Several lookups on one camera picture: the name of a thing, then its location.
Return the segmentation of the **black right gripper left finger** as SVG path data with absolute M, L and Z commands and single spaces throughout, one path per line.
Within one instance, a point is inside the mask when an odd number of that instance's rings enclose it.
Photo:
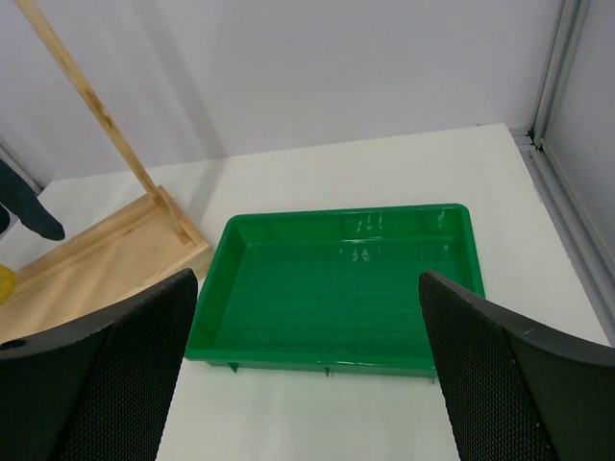
M 195 314 L 190 269 L 1 345 L 4 460 L 154 460 Z

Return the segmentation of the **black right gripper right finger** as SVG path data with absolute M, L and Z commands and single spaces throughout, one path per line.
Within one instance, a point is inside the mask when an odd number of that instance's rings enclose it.
M 462 460 L 611 460 L 614 350 L 433 271 L 419 301 Z

